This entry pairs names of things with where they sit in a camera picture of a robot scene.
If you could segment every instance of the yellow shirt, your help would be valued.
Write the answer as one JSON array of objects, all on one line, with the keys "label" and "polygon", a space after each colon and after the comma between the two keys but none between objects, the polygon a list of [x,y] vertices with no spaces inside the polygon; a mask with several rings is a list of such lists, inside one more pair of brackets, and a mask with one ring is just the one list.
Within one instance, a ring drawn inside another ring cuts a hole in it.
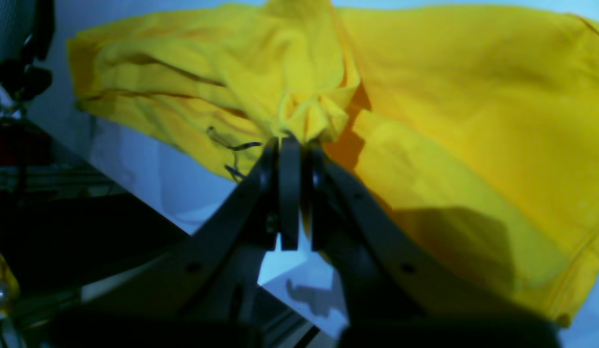
[{"label": "yellow shirt", "polygon": [[288,132],[328,143],[431,255],[549,319],[568,325],[599,273],[590,20],[270,0],[129,18],[69,53],[81,108],[216,174],[247,174],[261,151],[227,147]]}]

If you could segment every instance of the white table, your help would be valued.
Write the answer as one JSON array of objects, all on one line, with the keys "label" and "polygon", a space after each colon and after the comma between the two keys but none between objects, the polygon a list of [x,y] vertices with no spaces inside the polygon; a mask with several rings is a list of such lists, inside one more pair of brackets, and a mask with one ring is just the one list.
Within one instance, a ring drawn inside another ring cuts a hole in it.
[{"label": "white table", "polygon": [[[66,39],[114,20],[173,9],[215,7],[224,0],[55,0],[56,33],[46,62],[52,87],[35,99],[29,117],[73,152],[118,182],[185,231],[196,231],[234,187],[171,148],[133,130],[77,112],[67,62]],[[261,4],[263,0],[243,1]],[[456,2],[516,4],[571,12],[599,20],[599,0],[335,0],[339,6],[417,7]],[[336,337],[346,324],[334,270],[308,250],[275,251],[266,257],[259,283],[306,319]],[[599,282],[570,330],[568,348],[599,348]]]}]

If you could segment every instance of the black plastic part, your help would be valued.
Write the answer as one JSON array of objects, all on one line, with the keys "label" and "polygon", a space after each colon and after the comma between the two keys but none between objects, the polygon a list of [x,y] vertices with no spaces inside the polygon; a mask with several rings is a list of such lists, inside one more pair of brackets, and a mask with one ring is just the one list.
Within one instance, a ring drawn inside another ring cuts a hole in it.
[{"label": "black plastic part", "polygon": [[553,327],[535,319],[417,319],[348,328],[339,348],[560,348]]},{"label": "black plastic part", "polygon": [[0,250],[23,296],[104,279],[188,238],[131,194],[54,201],[0,214]]},{"label": "black plastic part", "polygon": [[0,84],[11,96],[22,89],[25,63],[17,59],[0,62]]},{"label": "black plastic part", "polygon": [[302,189],[302,147],[292,138],[282,139],[278,160],[279,226],[282,250],[297,250]]},{"label": "black plastic part", "polygon": [[341,200],[327,174],[328,159],[319,148],[313,148],[309,155],[313,249],[323,251],[340,275],[350,324],[423,315],[423,309],[375,262],[363,243],[359,226],[337,205]]},{"label": "black plastic part", "polygon": [[20,51],[22,62],[32,64],[35,58],[45,60],[54,36],[55,24],[54,0],[36,0],[30,40]]},{"label": "black plastic part", "polygon": [[[324,192],[323,196],[328,196],[328,201],[335,202],[330,203],[330,210],[343,217],[346,222],[345,232],[350,233],[355,243],[361,245],[361,248],[366,251],[363,253],[365,255],[363,259],[357,256],[343,256],[340,267],[353,265],[361,269],[364,262],[365,265],[374,263],[375,267],[371,266],[372,270],[369,274],[392,281],[397,289],[404,289],[404,293],[413,299],[413,302],[417,302],[418,306],[425,307],[432,303],[439,303],[438,308],[433,308],[436,312],[431,313],[432,315],[485,316],[500,313],[512,317],[535,318],[533,313],[524,308],[456,276],[452,270],[432,258],[401,232],[375,201],[371,192],[355,176],[331,161],[320,145],[312,143],[309,151],[312,176],[319,181],[314,184],[315,191],[321,188]],[[323,199],[313,197],[312,201],[319,203]],[[319,210],[313,208],[313,214]],[[331,221],[328,214],[323,214],[321,218],[313,217],[313,225],[323,229],[323,232],[314,233],[315,237],[319,235],[317,247],[327,254],[346,253],[341,246],[335,245],[331,251],[328,251],[322,245],[323,236],[331,234],[324,226],[328,223],[331,227],[339,225]],[[352,281],[354,286],[357,286],[358,281],[359,279]],[[426,292],[425,289],[447,290]],[[443,296],[452,297],[457,301],[442,301]],[[361,304],[361,301],[350,300],[350,306]]]},{"label": "black plastic part", "polygon": [[51,325],[58,348],[98,347],[262,347],[260,330],[227,322],[143,319],[101,313],[71,313]]},{"label": "black plastic part", "polygon": [[20,99],[31,101],[52,85],[52,72],[47,69],[31,67],[25,71],[22,80]]},{"label": "black plastic part", "polygon": [[16,302],[15,310],[10,317],[26,346],[40,348],[42,343],[47,341],[48,335],[48,326],[44,323],[54,319],[67,308],[74,308],[80,303],[80,289],[41,297],[27,297]]},{"label": "black plastic part", "polygon": [[276,236],[266,233],[266,220],[277,154],[278,141],[273,139],[246,179],[194,236],[85,307],[155,319],[248,322],[264,254],[275,248]]}]

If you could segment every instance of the red object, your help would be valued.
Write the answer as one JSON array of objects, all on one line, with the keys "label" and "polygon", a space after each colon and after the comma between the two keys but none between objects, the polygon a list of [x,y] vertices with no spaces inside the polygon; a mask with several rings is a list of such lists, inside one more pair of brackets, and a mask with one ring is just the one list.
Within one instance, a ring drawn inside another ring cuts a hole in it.
[{"label": "red object", "polygon": [[45,133],[22,125],[0,125],[0,167],[50,165],[54,162],[51,144]]}]

